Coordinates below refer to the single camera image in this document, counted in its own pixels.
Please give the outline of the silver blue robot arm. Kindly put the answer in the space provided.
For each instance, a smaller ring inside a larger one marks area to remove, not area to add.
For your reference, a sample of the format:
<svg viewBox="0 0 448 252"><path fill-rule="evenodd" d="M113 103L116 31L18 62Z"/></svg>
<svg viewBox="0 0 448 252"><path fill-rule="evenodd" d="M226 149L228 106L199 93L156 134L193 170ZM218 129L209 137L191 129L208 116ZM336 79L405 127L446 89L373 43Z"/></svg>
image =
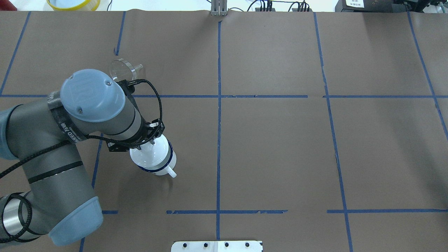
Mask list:
<svg viewBox="0 0 448 252"><path fill-rule="evenodd" d="M139 148L163 132L162 113L150 81L116 82L93 69L73 73L45 98L1 111L1 158L18 160L1 177L22 167L30 186L1 197L1 247L45 235L66 246L96 231L103 211L77 143Z"/></svg>

